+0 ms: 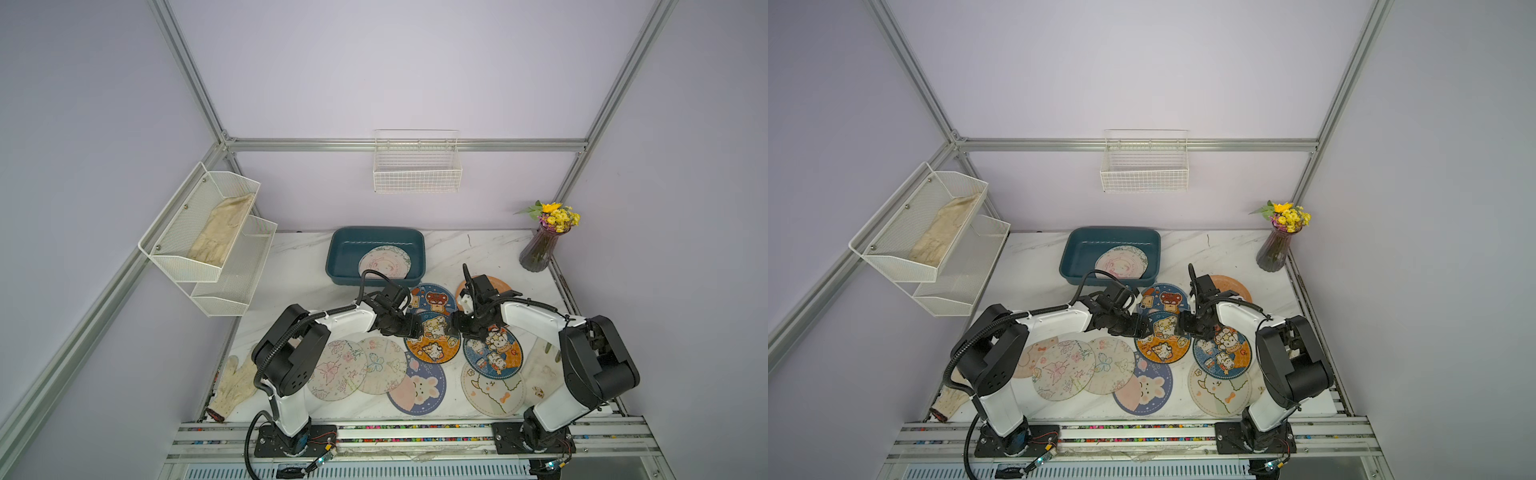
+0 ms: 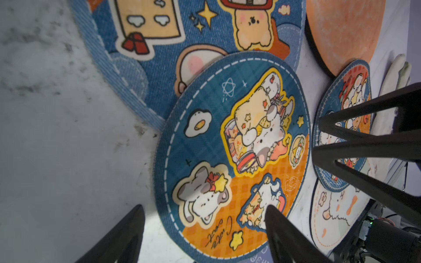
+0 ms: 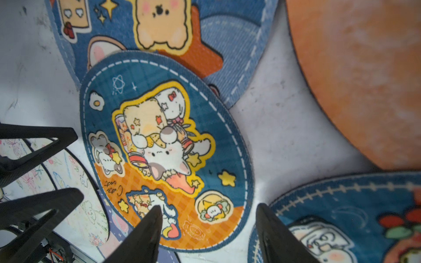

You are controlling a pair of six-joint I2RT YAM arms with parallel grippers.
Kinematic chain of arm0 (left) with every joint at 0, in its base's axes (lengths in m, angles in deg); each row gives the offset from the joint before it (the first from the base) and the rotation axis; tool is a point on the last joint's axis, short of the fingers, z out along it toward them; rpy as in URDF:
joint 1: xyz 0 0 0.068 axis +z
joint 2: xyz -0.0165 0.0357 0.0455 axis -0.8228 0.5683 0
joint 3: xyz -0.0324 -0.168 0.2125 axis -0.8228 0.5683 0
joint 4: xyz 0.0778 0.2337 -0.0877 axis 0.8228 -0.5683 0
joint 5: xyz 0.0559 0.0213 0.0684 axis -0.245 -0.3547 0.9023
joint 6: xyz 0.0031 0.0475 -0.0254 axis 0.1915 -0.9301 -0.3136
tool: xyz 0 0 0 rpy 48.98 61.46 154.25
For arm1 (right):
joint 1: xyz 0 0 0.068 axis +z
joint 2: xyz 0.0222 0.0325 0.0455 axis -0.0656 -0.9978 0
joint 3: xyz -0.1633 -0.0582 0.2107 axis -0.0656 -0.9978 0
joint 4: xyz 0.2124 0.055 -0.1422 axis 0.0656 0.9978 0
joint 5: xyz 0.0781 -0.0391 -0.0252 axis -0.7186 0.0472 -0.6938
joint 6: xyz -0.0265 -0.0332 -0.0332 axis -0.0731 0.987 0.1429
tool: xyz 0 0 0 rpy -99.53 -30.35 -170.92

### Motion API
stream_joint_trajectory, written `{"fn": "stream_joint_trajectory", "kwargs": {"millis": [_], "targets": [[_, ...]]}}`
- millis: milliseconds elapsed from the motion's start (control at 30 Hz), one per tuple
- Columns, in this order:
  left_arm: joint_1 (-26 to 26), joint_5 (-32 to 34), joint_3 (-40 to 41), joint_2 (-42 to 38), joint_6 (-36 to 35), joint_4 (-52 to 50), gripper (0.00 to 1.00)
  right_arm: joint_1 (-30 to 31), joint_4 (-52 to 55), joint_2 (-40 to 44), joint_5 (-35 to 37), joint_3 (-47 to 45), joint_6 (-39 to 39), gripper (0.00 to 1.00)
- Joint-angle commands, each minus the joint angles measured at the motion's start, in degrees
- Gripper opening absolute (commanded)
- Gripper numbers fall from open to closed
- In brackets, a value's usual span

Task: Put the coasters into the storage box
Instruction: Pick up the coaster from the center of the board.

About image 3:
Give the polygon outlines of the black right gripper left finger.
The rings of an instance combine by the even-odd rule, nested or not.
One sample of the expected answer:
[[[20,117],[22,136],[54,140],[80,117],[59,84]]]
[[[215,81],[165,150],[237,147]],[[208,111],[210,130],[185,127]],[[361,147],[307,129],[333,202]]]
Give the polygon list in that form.
[[[154,206],[106,263],[155,263],[158,259],[162,229],[162,210]]]

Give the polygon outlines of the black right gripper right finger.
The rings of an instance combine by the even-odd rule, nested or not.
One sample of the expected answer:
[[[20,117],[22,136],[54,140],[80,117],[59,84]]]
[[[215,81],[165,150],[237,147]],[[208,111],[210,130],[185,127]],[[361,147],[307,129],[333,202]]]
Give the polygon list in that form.
[[[256,211],[256,228],[265,263],[318,263],[265,203]]]

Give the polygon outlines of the teal orange cats coaster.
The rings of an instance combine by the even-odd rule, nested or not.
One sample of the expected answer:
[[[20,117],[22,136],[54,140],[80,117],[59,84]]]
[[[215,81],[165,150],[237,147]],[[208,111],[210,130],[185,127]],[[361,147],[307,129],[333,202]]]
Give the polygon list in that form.
[[[100,191],[128,225],[160,207],[160,245],[183,253],[214,251],[243,230],[254,190],[246,144],[183,65],[133,50],[91,55],[80,120]]]

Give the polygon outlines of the blue denim bear coaster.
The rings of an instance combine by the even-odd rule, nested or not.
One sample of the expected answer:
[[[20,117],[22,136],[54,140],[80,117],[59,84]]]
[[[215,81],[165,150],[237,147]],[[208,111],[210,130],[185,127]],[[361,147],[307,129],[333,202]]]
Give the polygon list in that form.
[[[157,52],[203,79],[232,107],[269,39],[277,1],[47,1],[57,46],[79,87],[123,50]]]

